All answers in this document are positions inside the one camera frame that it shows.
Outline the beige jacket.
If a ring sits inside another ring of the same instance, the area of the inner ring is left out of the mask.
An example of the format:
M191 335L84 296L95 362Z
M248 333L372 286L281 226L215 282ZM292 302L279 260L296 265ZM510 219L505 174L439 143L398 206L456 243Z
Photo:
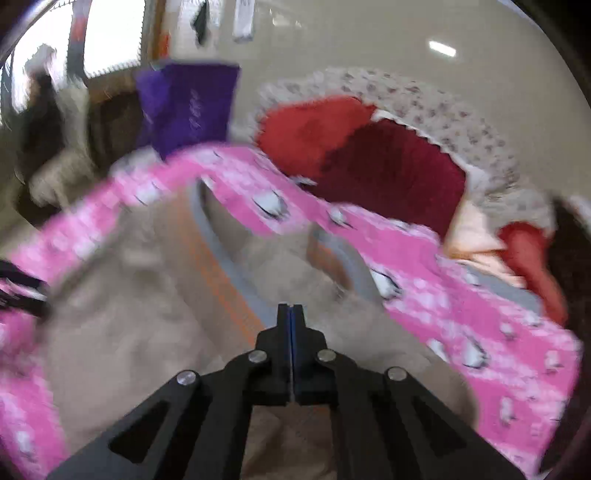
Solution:
M125 215L52 295L44 360L70 457L177 373L207 375L252 351L280 305L290 399L253 407L237 479L340 479L329 406L294 400L294 305L329 349L370 371L404 368L474 430L465 381L388 317L353 246L317 225L257 237L197 184Z

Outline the pink penguin blanket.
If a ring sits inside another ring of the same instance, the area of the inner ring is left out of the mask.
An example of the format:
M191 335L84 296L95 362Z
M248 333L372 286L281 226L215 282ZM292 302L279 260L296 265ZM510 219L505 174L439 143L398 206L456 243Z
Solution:
M13 255L48 285L44 319L1 314L1 451L24 479L44 479L72 453L52 393L42 334L51 298L129 213L204 184L250 233L293 234L312 225L358 251L376 276L388 317L465 381L473 428L526 478L542 458L580 371L576 337L478 283L447 258L436 234L305 193L247 147L190 148L166 164L119 170Z

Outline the peach pillow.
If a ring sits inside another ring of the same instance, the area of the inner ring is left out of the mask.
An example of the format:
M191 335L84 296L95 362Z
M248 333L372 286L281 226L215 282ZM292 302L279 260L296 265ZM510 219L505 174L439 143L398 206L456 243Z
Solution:
M524 288L525 280L501 258L506 249L505 243L489 228L485 213L470 200L463 199L443 244L446 255L513 287Z

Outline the small red cushion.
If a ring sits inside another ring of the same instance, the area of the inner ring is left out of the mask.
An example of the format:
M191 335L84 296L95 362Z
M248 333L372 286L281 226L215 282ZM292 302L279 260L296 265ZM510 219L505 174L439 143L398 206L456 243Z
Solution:
M503 262L541 299L545 315L564 327L568 307L547 265L548 240L544 231L527 222L513 222L499 229L497 236L506 245L500 253Z

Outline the purple shopping bag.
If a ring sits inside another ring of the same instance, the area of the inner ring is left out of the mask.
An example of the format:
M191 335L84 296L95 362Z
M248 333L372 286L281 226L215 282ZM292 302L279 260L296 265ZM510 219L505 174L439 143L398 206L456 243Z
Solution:
M239 74L236 64L168 62L136 75L147 139L161 159L228 138Z

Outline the dark red velvet pillow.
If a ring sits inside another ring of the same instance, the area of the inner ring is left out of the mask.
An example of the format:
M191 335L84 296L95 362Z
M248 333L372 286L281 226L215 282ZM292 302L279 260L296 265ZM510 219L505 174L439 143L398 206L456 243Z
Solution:
M442 150L392 120L356 129L329 152L311 194L385 218L429 227L444 238L464 196L467 175Z

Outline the floral headboard cover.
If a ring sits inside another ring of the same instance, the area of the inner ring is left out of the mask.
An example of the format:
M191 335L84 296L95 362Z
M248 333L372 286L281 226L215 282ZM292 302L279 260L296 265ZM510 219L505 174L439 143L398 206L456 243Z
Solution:
M491 227L521 221L545 232L554 230L548 195L520 172L513 149L488 120L460 97L395 73L327 68L263 84L245 120L246 137L252 141L259 134L273 107L341 94L377 106L450 155L467 171L468 198L484 211Z

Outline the bright red pillow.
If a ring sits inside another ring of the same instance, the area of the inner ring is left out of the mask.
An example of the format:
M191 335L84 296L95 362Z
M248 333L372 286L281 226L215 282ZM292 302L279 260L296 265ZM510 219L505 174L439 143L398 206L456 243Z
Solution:
M352 96L275 107L259 123L256 146L284 175L315 180L325 156L370 123L375 111L374 105Z

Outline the dark hanging cloth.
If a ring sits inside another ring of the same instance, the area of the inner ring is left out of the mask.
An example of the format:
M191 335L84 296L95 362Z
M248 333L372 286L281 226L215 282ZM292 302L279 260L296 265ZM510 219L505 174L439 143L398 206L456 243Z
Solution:
M190 22L197 47L205 47L211 41L215 27L214 20L214 2L211 0L201 1Z

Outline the wall calendar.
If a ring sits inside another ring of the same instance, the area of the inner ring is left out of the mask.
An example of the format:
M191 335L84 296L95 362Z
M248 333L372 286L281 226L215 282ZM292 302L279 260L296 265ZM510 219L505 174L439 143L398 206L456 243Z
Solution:
M252 40L254 31L256 0L236 0L232 38L236 42Z

